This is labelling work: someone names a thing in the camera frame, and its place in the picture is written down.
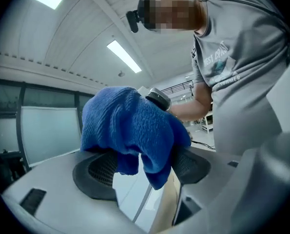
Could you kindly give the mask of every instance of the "black cable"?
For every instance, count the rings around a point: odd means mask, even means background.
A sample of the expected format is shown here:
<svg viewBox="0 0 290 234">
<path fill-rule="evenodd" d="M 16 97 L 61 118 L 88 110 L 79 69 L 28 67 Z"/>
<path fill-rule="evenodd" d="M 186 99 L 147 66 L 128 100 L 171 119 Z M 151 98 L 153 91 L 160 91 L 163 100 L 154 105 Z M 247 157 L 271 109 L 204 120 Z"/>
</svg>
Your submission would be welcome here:
<svg viewBox="0 0 290 234">
<path fill-rule="evenodd" d="M 209 149 L 211 149 L 211 150 L 215 150 L 215 148 L 209 146 L 209 145 L 206 144 L 206 143 L 202 143 L 202 142 L 198 142 L 198 141 L 194 141 L 194 140 L 192 140 L 192 142 L 195 143 L 195 144 L 203 145 L 203 146 L 205 146 L 205 147 L 207 147 L 207 148 L 209 148 Z"/>
</svg>

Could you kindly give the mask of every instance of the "gray t-shirt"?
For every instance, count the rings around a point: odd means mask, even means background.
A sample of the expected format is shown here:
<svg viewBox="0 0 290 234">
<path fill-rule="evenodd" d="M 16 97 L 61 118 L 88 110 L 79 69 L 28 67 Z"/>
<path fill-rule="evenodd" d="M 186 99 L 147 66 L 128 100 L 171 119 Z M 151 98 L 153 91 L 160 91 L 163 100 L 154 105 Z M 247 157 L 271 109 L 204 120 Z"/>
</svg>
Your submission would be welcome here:
<svg viewBox="0 0 290 234">
<path fill-rule="evenodd" d="M 276 11 L 269 0 L 247 0 Z M 285 71 L 288 35 L 280 19 L 251 5 L 206 0 L 208 26 L 194 34 L 195 83 L 212 88 L 218 152 L 243 154 L 281 132 L 266 94 Z"/>
</svg>

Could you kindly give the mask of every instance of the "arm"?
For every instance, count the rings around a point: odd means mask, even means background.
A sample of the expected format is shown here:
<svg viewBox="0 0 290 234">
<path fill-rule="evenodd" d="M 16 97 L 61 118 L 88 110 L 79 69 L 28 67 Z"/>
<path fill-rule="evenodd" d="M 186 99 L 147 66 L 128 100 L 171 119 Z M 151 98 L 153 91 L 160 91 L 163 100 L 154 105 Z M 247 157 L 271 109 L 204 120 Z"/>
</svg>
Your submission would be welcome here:
<svg viewBox="0 0 290 234">
<path fill-rule="evenodd" d="M 211 106 L 211 89 L 205 82 L 194 85 L 194 100 L 173 105 L 171 113 L 182 121 L 197 120 L 204 117 Z"/>
</svg>

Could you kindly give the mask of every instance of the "gray device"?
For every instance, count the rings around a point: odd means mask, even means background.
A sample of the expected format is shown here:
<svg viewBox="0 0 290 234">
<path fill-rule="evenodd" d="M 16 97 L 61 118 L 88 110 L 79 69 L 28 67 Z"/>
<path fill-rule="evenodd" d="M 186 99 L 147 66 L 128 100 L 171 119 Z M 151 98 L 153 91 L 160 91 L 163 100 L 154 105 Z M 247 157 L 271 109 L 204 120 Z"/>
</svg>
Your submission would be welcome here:
<svg viewBox="0 0 290 234">
<path fill-rule="evenodd" d="M 288 78 L 290 67 L 278 81 L 280 91 L 286 85 L 290 93 Z M 281 124 L 289 98 L 276 92 L 276 100 L 269 99 Z M 171 165 L 181 190 L 174 226 L 164 233 L 256 232 L 290 195 L 290 128 L 282 128 L 241 157 L 174 146 Z M 112 188 L 116 166 L 116 152 L 109 149 L 53 158 L 2 197 L 32 233 L 144 233 L 118 207 Z"/>
</svg>

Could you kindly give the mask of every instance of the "ceiling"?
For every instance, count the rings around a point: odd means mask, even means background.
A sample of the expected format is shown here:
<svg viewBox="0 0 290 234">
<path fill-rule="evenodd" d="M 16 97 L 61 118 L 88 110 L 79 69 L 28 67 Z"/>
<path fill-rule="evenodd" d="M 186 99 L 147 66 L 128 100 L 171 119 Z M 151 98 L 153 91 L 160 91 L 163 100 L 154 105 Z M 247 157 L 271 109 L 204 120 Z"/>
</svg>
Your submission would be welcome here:
<svg viewBox="0 0 290 234">
<path fill-rule="evenodd" d="M 34 0 L 14 0 L 0 22 L 0 55 L 56 69 L 98 84 L 150 86 L 191 70 L 191 32 L 159 35 L 125 13 L 138 0 L 63 0 L 53 10 Z M 106 46 L 117 40 L 142 69 L 135 74 Z M 119 77 L 120 71 L 125 76 Z"/>
</svg>

